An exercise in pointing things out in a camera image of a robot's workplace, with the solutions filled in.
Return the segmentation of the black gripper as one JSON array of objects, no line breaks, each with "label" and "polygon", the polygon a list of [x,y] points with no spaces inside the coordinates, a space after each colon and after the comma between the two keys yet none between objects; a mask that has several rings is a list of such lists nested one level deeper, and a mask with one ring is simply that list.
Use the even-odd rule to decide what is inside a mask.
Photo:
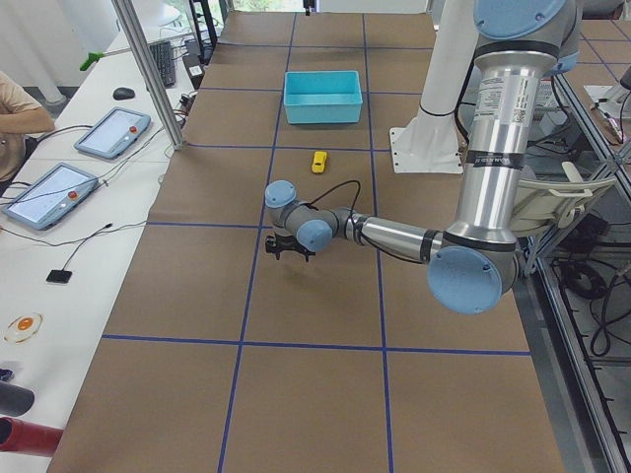
[{"label": "black gripper", "polygon": [[273,236],[278,246],[299,246],[299,242],[296,237],[286,229],[273,228]]}]

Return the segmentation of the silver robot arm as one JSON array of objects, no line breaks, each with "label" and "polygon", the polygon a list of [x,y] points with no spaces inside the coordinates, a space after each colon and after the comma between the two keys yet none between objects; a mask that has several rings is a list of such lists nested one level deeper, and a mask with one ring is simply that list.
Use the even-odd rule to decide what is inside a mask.
[{"label": "silver robot arm", "polygon": [[277,180],[265,190],[266,251],[312,256],[341,237],[426,265],[430,291],[452,311],[495,306],[518,272],[510,221],[537,89],[575,65],[582,17],[579,1],[446,2],[418,113],[390,144],[416,171],[462,173],[455,220],[436,231],[320,210]]}]

